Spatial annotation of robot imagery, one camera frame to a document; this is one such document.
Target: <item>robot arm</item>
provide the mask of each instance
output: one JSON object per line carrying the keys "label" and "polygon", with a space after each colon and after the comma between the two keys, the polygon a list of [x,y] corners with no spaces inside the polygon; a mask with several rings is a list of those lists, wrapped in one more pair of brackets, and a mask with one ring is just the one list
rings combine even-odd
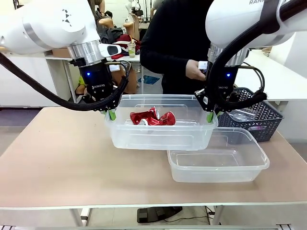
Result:
{"label": "robot arm", "polygon": [[218,113],[251,107],[266,100],[264,81],[262,88],[245,101],[239,102],[233,92],[247,48],[285,42],[295,31],[307,30],[306,18],[306,0],[215,0],[206,18],[206,31],[212,42],[206,86],[195,92],[203,109]]}
{"label": "robot arm", "polygon": [[116,88],[106,57],[121,53],[120,46],[102,44],[94,16],[86,0],[46,0],[33,2],[0,20],[0,46],[17,54],[44,52],[68,47],[71,64],[78,66],[88,85],[91,104],[71,104],[49,92],[17,69],[1,54],[1,64],[53,102],[74,110],[115,109],[128,83],[129,73]]}

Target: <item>black cable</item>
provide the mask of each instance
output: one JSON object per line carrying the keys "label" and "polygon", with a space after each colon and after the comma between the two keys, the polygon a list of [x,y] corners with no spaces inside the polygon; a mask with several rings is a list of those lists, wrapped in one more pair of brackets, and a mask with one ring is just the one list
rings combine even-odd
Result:
{"label": "black cable", "polygon": [[146,7],[146,21],[148,21],[148,14],[147,14],[147,0],[145,0],[145,7]]}
{"label": "black cable", "polygon": [[167,222],[167,223],[172,223],[172,222],[176,222],[176,221],[182,220],[182,219],[195,219],[195,218],[210,218],[210,219],[213,219],[212,217],[204,216],[204,217],[179,218],[179,219],[175,219],[175,220],[172,220],[172,221],[168,221],[168,220],[165,219],[164,221]]}
{"label": "black cable", "polygon": [[205,208],[209,209],[209,211],[213,212],[208,206],[205,206]]}
{"label": "black cable", "polygon": [[307,9],[306,0],[291,0],[280,7],[280,19],[284,22]]}
{"label": "black cable", "polygon": [[265,87],[265,78],[263,73],[260,71],[260,69],[258,69],[257,67],[251,66],[250,64],[248,64],[247,62],[243,62],[244,64],[246,64],[247,66],[240,66],[240,69],[252,69],[255,71],[255,73],[257,74],[257,76],[259,77],[260,80],[260,91],[263,92],[264,91],[264,87]]}
{"label": "black cable", "polygon": [[[307,9],[306,0],[292,0],[288,4],[285,4],[280,9],[280,18],[282,21],[286,21],[292,16],[300,13],[301,11]],[[263,29],[267,26],[270,26],[269,20],[262,20],[250,28],[248,28],[245,32],[240,34],[234,41],[232,41],[219,55],[216,59],[215,63],[212,66],[210,75],[207,79],[207,83],[213,89],[208,91],[208,97],[214,98],[216,104],[225,110],[234,110],[234,109],[242,109],[246,107],[250,107],[256,103],[259,103],[263,100],[267,99],[267,95],[263,92],[256,92],[252,98],[248,98],[242,102],[229,102],[225,100],[220,91],[218,90],[218,82],[220,80],[220,76],[222,76],[221,70],[224,69],[227,62],[241,49],[243,49],[246,45],[248,45],[255,38],[259,37],[263,34]]]}
{"label": "black cable", "polygon": [[153,4],[152,4],[152,0],[150,0],[150,10],[152,9]]}
{"label": "black cable", "polygon": [[125,65],[121,64],[125,71],[126,76],[121,80],[118,88],[107,98],[100,100],[95,103],[90,104],[76,104],[67,102],[64,99],[58,97],[54,93],[50,92],[48,89],[46,89],[43,85],[41,85],[39,82],[35,81],[33,78],[31,78],[28,74],[23,72],[19,67],[17,67],[14,63],[12,63],[6,56],[4,56],[0,52],[0,64],[3,65],[8,71],[15,74],[19,79],[30,85],[35,91],[39,92],[40,94],[44,95],[54,103],[63,106],[65,108],[76,110],[76,111],[90,111],[90,110],[99,110],[102,107],[105,107],[106,104],[116,100],[119,94],[122,94],[128,84],[128,76],[129,71],[127,71]]}

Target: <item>black wire basket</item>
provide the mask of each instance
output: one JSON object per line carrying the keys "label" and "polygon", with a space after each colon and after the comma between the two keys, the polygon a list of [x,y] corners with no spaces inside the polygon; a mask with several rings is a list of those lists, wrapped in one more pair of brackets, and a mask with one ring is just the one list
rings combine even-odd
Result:
{"label": "black wire basket", "polygon": [[[253,95],[253,92],[247,88],[235,88],[235,91],[240,94],[240,101],[251,98]],[[219,127],[243,128],[248,130],[257,142],[269,141],[283,116],[268,102],[260,102],[248,109],[255,111],[251,121],[238,121],[231,113],[224,113],[219,116]]]}

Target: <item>white desk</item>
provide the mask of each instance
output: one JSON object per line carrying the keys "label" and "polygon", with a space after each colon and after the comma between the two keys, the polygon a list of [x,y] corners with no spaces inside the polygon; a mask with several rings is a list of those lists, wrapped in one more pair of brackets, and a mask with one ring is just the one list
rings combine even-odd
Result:
{"label": "white desk", "polygon": [[[74,90],[74,86],[73,86],[73,82],[72,82],[72,77],[71,77],[71,71],[69,69],[69,61],[71,61],[72,59],[68,58],[68,57],[54,57],[51,54],[47,54],[47,55],[45,55],[45,57],[46,57],[46,59],[62,61],[64,69],[65,69],[67,81],[69,83],[69,87],[70,87],[70,90],[71,90],[73,102],[78,103],[78,101],[80,101],[80,100],[78,100],[76,98],[76,94],[75,94],[75,90]],[[114,61],[110,57],[108,57],[107,60],[108,61]],[[128,62],[140,63],[140,55],[136,55],[134,58],[130,58],[129,56],[121,57],[121,58],[117,59],[117,61],[128,61]],[[141,66],[141,85],[142,85],[141,91],[142,91],[142,94],[143,94],[144,93],[144,67],[143,66]]]}
{"label": "white desk", "polygon": [[[259,68],[263,73],[264,92],[268,94],[269,101],[287,103],[307,100],[307,79],[303,76],[264,56],[260,51],[250,52],[245,62]],[[236,85],[255,92],[260,87],[260,81],[253,70],[240,69],[236,76]]]}

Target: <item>clear plastic container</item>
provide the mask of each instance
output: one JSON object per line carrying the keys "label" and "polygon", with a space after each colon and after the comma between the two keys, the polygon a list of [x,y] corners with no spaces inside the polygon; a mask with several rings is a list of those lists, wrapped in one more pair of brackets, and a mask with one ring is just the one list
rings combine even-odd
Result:
{"label": "clear plastic container", "polygon": [[[130,112],[143,112],[155,106],[160,116],[171,111],[174,126],[134,125]],[[207,122],[207,112],[192,95],[123,95],[116,109],[116,120],[106,116],[113,144],[121,149],[201,150],[205,149],[212,131],[218,126],[214,115]]]}
{"label": "clear plastic container", "polygon": [[253,136],[242,128],[217,128],[206,149],[167,151],[167,155],[177,182],[248,182],[270,165]]}

